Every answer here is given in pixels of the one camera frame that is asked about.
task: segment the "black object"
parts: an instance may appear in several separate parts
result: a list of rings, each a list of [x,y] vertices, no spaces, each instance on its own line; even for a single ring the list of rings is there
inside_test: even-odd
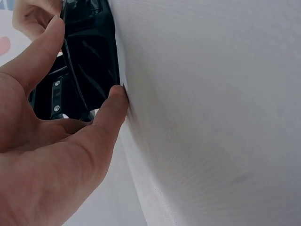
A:
[[[115,26],[107,0],[65,0],[61,18],[63,55],[31,93],[29,101],[43,120],[89,121],[110,88],[120,84]]]

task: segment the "metal screw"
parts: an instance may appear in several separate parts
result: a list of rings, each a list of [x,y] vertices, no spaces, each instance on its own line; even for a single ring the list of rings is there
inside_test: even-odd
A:
[[[55,106],[53,110],[54,110],[55,112],[58,112],[58,111],[60,110],[60,106],[59,106],[59,105]]]

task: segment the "red spot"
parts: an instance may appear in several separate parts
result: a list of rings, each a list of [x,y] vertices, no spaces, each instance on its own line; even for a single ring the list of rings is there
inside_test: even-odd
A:
[[[0,56],[7,53],[10,49],[10,40],[8,37],[0,38]]]

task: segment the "white fabric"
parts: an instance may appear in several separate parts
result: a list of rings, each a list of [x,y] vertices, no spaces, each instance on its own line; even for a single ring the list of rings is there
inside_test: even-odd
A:
[[[148,225],[301,225],[301,2],[111,7]]]

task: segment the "hand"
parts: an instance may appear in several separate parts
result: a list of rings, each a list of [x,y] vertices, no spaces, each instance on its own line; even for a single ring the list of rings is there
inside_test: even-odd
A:
[[[54,15],[60,15],[62,0],[16,0],[13,26],[32,41],[46,29]]]
[[[39,120],[27,97],[50,70],[62,19],[0,68],[0,225],[61,225],[104,179],[128,108],[114,86],[93,124]]]

